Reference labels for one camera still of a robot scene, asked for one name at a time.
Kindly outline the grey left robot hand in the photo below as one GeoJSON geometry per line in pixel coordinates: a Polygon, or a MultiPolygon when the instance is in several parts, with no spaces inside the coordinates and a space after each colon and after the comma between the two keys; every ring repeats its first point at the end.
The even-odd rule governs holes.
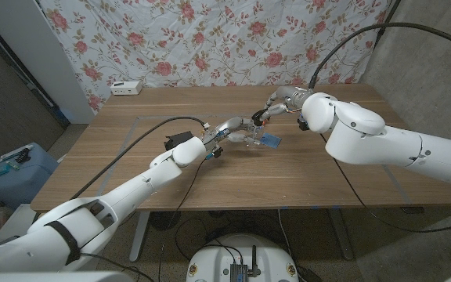
{"type": "Polygon", "coordinates": [[[218,143],[227,139],[230,142],[247,145],[259,145],[262,129],[254,124],[250,118],[232,117],[217,127],[204,133],[203,144],[207,151],[218,148],[218,143]]]}

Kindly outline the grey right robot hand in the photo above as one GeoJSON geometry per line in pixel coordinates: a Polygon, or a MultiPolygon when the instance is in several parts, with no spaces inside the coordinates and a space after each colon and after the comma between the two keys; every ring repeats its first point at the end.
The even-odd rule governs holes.
{"type": "Polygon", "coordinates": [[[286,113],[289,109],[301,109],[303,103],[314,91],[296,86],[280,86],[267,100],[264,109],[261,110],[259,121],[264,121],[271,116],[286,113]]]}

